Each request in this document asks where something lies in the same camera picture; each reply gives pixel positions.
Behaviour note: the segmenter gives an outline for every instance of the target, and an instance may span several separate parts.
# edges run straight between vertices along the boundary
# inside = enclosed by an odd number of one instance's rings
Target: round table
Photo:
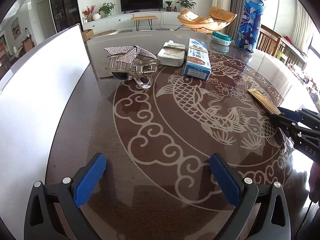
[[[168,40],[206,42],[207,82],[161,66],[149,90],[134,81],[100,80],[105,47],[139,45],[157,54]],[[96,152],[107,169],[81,209],[103,239],[213,239],[233,211],[212,177],[215,152],[256,183],[283,185],[292,235],[310,200],[312,161],[270,125],[268,113],[246,92],[257,87],[276,105],[316,111],[307,91],[278,59],[256,50],[224,47],[209,35],[180,31],[121,33],[87,41],[91,59],[61,117],[46,173],[58,183]],[[254,221],[255,211],[241,238]],[[72,231],[61,216],[70,238]]]

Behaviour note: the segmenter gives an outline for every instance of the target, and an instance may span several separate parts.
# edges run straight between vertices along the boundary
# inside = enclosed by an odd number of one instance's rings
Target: television
[[[120,0],[120,3],[122,12],[163,8],[163,0]]]

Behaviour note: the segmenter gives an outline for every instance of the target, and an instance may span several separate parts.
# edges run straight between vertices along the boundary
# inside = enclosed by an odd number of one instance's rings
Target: white cabinet
[[[164,13],[164,25],[182,25],[181,22],[178,20],[179,13],[177,12],[167,12]]]
[[[83,30],[93,29],[93,33],[104,32],[107,30],[105,19],[89,22],[83,25]]]
[[[119,28],[129,28],[129,27],[134,27],[134,21],[131,20],[133,17],[132,14],[128,15],[118,15],[118,16],[112,16],[112,17],[107,17],[107,26],[108,30],[116,30]]]
[[[115,16],[109,16],[103,19],[99,19],[93,22],[83,24],[83,30],[93,29],[94,33],[104,32],[108,30],[135,30],[135,21],[132,21],[132,17],[144,17],[144,16],[156,16],[157,20],[152,20],[153,28],[173,28],[180,26],[181,23],[178,20],[179,13],[177,12],[139,12],[120,14]],[[140,29],[150,29],[148,20],[141,20]]]
[[[145,17],[145,16],[156,16],[158,17],[157,20],[152,20],[152,25],[161,25],[163,24],[163,12],[151,12],[151,13],[135,13],[134,16],[132,17]],[[141,20],[140,21],[140,26],[141,25],[149,25],[148,20]]]

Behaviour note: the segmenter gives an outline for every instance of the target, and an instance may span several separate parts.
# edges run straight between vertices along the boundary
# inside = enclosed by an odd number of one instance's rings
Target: green plant
[[[176,4],[189,9],[193,9],[197,5],[193,0],[176,0]]]
[[[165,3],[167,4],[168,7],[170,7],[172,5],[172,1],[165,1]]]
[[[105,14],[108,14],[112,11],[114,7],[115,7],[115,4],[111,2],[108,2],[108,3],[105,2],[104,4],[102,4],[98,12],[104,12]]]

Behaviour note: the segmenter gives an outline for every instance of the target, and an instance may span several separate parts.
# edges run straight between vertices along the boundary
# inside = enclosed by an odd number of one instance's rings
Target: blue medicine box
[[[204,42],[189,39],[188,54],[184,74],[190,77],[208,80],[211,66],[207,46]]]

